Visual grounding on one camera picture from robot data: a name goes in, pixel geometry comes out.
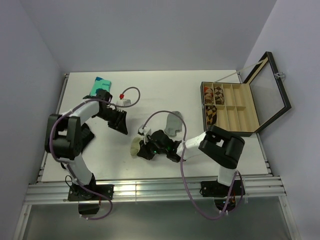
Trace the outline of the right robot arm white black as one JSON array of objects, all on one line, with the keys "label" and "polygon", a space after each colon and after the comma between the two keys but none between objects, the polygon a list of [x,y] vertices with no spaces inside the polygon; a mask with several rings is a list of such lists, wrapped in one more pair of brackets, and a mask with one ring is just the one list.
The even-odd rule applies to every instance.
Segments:
[{"label": "right robot arm white black", "polygon": [[172,140],[163,130],[152,133],[148,128],[146,131],[139,130],[138,136],[132,141],[130,153],[145,160],[164,155],[174,163],[206,155],[219,165],[217,191],[227,195],[234,188],[233,178],[244,145],[242,137],[215,125],[196,137],[180,141]]}]

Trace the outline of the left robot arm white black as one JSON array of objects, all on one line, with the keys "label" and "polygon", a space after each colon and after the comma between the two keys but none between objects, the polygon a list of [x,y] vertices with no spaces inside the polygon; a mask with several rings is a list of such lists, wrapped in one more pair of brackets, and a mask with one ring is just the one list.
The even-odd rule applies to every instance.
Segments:
[{"label": "left robot arm white black", "polygon": [[97,117],[106,121],[109,128],[128,134],[127,112],[118,109],[111,99],[108,91],[99,90],[96,96],[85,96],[79,105],[68,112],[51,114],[47,121],[45,151],[64,165],[75,185],[81,185],[79,194],[86,200],[95,198],[98,188],[91,183],[93,173],[82,157],[83,125],[87,120]]}]

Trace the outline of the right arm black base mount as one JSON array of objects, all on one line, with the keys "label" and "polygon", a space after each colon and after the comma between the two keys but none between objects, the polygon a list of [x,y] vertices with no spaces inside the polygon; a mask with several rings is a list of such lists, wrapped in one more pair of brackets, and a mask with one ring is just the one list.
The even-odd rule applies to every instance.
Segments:
[{"label": "right arm black base mount", "polygon": [[[227,211],[232,211],[237,206],[236,197],[245,195],[245,188],[240,180],[235,180],[232,186],[230,198],[226,207]],[[217,180],[201,181],[199,193],[203,197],[226,198],[229,192],[229,186],[218,183]]]}]

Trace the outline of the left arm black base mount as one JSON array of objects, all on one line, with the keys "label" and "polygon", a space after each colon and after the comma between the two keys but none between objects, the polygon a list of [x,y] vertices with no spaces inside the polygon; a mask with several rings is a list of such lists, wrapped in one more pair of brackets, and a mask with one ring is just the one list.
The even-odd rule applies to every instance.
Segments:
[{"label": "left arm black base mount", "polygon": [[101,207],[101,201],[106,200],[103,196],[109,200],[113,199],[114,185],[113,184],[98,184],[93,189],[98,195],[84,190],[79,185],[73,184],[69,188],[67,197],[68,202],[78,203],[78,212],[81,215],[93,216],[98,213]]}]

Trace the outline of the grey sock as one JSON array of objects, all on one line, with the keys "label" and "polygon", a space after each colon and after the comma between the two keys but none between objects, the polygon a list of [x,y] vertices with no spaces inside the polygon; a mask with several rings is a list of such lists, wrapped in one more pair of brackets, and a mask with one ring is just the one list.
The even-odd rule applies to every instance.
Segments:
[{"label": "grey sock", "polygon": [[182,114],[179,111],[169,113],[166,119],[164,133],[169,137],[176,137],[177,133],[182,131],[183,123],[181,121]]}]

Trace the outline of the cream yellow sock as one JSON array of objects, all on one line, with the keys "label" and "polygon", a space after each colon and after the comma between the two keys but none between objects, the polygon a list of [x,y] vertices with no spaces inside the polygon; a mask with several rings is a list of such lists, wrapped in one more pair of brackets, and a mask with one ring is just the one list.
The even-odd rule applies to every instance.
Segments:
[{"label": "cream yellow sock", "polygon": [[130,155],[132,157],[136,157],[138,155],[138,152],[140,151],[141,147],[140,147],[140,141],[142,140],[141,137],[136,136],[130,145]]}]

